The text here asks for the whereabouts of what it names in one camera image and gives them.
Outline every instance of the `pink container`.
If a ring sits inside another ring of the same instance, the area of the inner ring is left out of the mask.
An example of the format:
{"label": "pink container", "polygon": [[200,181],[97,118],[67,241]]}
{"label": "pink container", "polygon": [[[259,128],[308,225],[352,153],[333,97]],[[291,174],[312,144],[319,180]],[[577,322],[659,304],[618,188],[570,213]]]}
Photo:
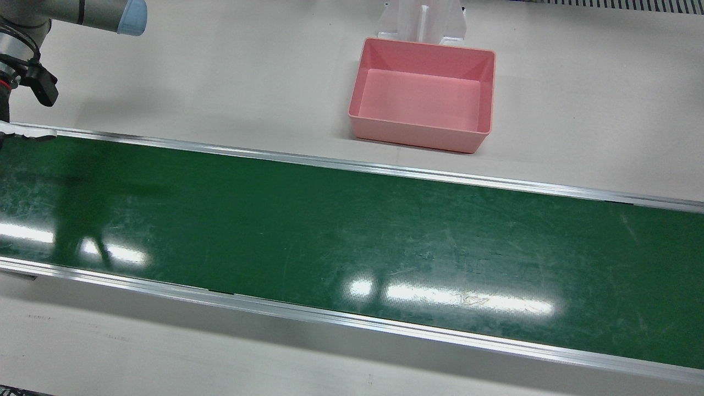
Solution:
{"label": "pink container", "polygon": [[362,139],[473,153],[491,130],[492,51],[369,38],[349,116]]}

